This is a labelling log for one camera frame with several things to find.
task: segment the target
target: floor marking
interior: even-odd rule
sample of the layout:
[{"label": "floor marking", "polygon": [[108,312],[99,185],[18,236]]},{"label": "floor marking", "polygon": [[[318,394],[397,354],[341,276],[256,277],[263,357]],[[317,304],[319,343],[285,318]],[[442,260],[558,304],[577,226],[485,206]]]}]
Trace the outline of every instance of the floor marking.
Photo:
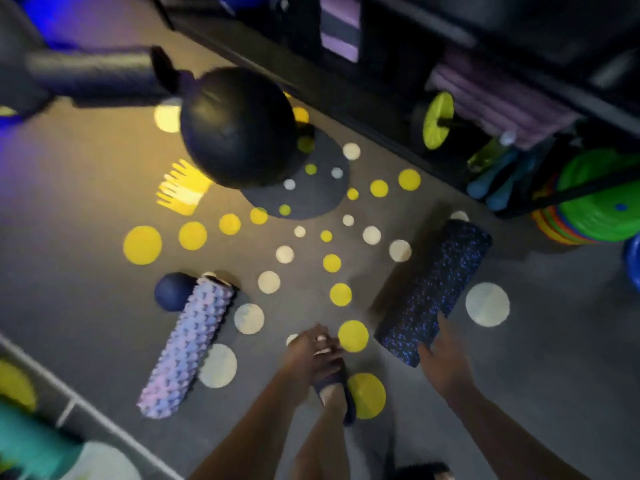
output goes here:
[{"label": "floor marking", "polygon": [[9,352],[18,357],[22,362],[24,362],[28,367],[32,370],[36,371],[39,375],[44,377],[44,379],[48,380],[54,387],[57,387],[60,392],[66,394],[71,398],[71,400],[75,401],[78,406],[83,408],[87,413],[89,413],[93,418],[101,423],[103,427],[107,428],[109,432],[118,436],[124,443],[128,444],[133,450],[137,451],[142,455],[149,463],[155,466],[158,470],[160,470],[165,475],[171,477],[174,480],[184,480],[183,477],[178,475],[174,469],[169,467],[164,461],[160,460],[156,455],[151,453],[148,448],[142,446],[142,444],[138,443],[136,439],[128,434],[123,428],[119,427],[112,420],[107,418],[104,414],[102,414],[94,405],[89,403],[84,397],[76,393],[71,387],[62,382],[52,371],[48,370],[42,364],[40,364],[36,359],[32,358],[20,347],[15,345],[11,340],[7,339],[4,335],[0,333],[0,345],[4,346]]},{"label": "floor marking", "polygon": [[62,425],[65,423],[65,421],[69,417],[69,414],[71,414],[71,411],[73,411],[74,407],[76,407],[76,402],[73,399],[69,399],[69,402],[67,403],[67,407],[65,408],[64,411],[62,411],[62,414],[60,414],[60,417],[56,421],[56,429],[62,427]]}]

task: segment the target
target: exercise ball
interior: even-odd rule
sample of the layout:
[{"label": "exercise ball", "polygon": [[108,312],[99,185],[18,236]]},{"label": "exercise ball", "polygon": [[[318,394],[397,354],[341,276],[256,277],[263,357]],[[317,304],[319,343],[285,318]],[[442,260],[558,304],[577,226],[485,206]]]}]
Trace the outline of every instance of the exercise ball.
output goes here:
[{"label": "exercise ball", "polygon": [[27,52],[46,48],[37,28],[13,0],[0,0],[0,120],[27,117],[53,95],[34,81],[24,65]]},{"label": "exercise ball", "polygon": [[167,312],[181,312],[197,281],[186,273],[165,274],[154,290],[156,303]]},{"label": "exercise ball", "polygon": [[240,67],[207,72],[187,91],[182,138],[215,183],[239,189],[284,181],[302,165],[298,130],[282,90]]}]

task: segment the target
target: white dot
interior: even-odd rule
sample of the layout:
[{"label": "white dot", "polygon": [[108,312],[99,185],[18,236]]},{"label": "white dot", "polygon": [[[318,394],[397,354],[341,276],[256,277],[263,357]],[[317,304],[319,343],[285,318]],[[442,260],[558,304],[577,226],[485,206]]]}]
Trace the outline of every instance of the white dot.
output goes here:
[{"label": "white dot", "polygon": [[82,446],[75,464],[60,480],[140,480],[138,469],[117,448],[97,441]]},{"label": "white dot", "polygon": [[234,323],[240,332],[245,335],[253,335],[259,332],[264,325],[264,312],[258,305],[245,303],[236,310]]},{"label": "white dot", "polygon": [[276,249],[276,259],[278,262],[288,264],[293,261],[293,249],[288,246],[280,246]]},{"label": "white dot", "polygon": [[457,219],[459,221],[466,221],[469,222],[469,216],[467,215],[467,213],[464,210],[457,210],[455,211],[450,219]]},{"label": "white dot", "polygon": [[297,333],[292,333],[290,336],[287,337],[287,347],[289,346],[290,343],[292,343],[296,338],[298,337]]},{"label": "white dot", "polygon": [[204,359],[198,379],[207,387],[224,387],[236,376],[238,361],[236,354],[226,345],[213,344]]},{"label": "white dot", "polygon": [[360,147],[355,143],[347,143],[342,147],[342,153],[347,160],[357,160],[360,158]]},{"label": "white dot", "polygon": [[480,283],[471,288],[465,305],[471,320],[478,325],[500,325],[509,316],[509,297],[493,283]]},{"label": "white dot", "polygon": [[263,293],[276,293],[280,288],[280,277],[273,271],[265,271],[258,277],[258,288]]},{"label": "white dot", "polygon": [[364,242],[366,242],[367,244],[371,244],[372,246],[374,244],[379,243],[381,237],[382,235],[380,234],[380,231],[378,230],[378,228],[373,226],[367,227],[366,229],[364,229],[364,232],[362,233],[362,238],[364,239]]},{"label": "white dot", "polygon": [[156,106],[154,119],[156,126],[167,133],[178,133],[180,131],[180,110],[182,109],[182,99],[170,98]]},{"label": "white dot", "polygon": [[411,245],[398,239],[389,246],[389,255],[395,262],[405,262],[411,257]]}]

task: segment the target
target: gray floor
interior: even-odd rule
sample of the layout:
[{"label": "gray floor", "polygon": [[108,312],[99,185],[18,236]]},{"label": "gray floor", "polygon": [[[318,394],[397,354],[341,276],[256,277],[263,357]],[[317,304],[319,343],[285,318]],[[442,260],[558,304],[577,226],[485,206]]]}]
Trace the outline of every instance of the gray floor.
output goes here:
[{"label": "gray floor", "polygon": [[[144,0],[65,3],[48,21],[50,39],[84,47],[155,43],[176,66],[196,75],[228,64],[165,30]],[[208,242],[197,251],[184,250],[177,241],[180,226],[192,219],[156,204],[163,175],[187,156],[178,134],[156,128],[151,108],[76,109],[59,100],[27,124],[2,129],[2,334],[187,476],[267,384],[289,334],[317,321],[337,331],[347,319],[363,320],[373,330],[374,300],[402,271],[394,269],[389,243],[410,241],[413,258],[419,258],[425,236],[452,210],[464,209],[495,239],[474,282],[498,283],[511,300],[508,320],[496,328],[472,322],[462,302],[451,315],[468,342],[479,386],[585,474],[635,479],[640,470],[640,294],[625,280],[620,245],[556,247],[528,218],[498,221],[425,174],[417,191],[405,192],[396,184],[398,173],[410,167],[405,161],[309,111],[311,122],[338,144],[361,146],[361,158],[351,163],[351,184],[359,188],[360,199],[345,199],[331,213],[305,221],[307,237],[300,240],[293,236],[295,221],[270,218],[263,226],[252,225],[252,206],[240,192],[213,187],[193,216],[209,231]],[[367,191],[375,178],[388,181],[388,197],[376,200]],[[227,212],[243,220],[235,236],[217,229]],[[344,214],[355,217],[353,227],[343,226]],[[163,236],[162,254],[149,266],[134,266],[122,254],[124,235],[137,225],[155,226]],[[363,242],[367,225],[382,231],[379,245]],[[320,241],[324,229],[332,231],[331,243]],[[288,265],[275,259],[283,244],[296,252]],[[327,252],[342,257],[336,276],[321,267]],[[256,284],[267,269],[282,279],[272,295],[262,294]],[[160,276],[177,270],[233,276],[244,299],[263,308],[266,323],[251,336],[239,334],[230,322],[223,327],[218,340],[238,359],[229,386],[212,390],[197,383],[177,414],[147,420],[135,403],[177,317],[160,311],[152,291]],[[345,308],[328,299],[337,281],[348,283],[354,293]],[[405,366],[374,340],[347,361],[352,372],[376,374],[388,394],[377,418],[347,433],[354,480],[380,478],[390,444],[398,465],[437,459],[448,462],[457,478],[494,478],[420,370]],[[316,401],[297,412],[278,478],[285,478],[318,413]],[[83,420],[77,421],[76,429],[82,429]],[[85,434],[98,435],[91,429]]]}]

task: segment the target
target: purple textured foam roller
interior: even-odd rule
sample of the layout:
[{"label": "purple textured foam roller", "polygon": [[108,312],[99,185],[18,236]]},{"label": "purple textured foam roller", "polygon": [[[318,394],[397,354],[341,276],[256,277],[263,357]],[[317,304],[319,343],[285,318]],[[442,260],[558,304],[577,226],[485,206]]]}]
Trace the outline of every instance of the purple textured foam roller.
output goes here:
[{"label": "purple textured foam roller", "polygon": [[234,293],[233,286],[212,274],[199,277],[140,394],[144,416],[162,419],[178,411]]}]

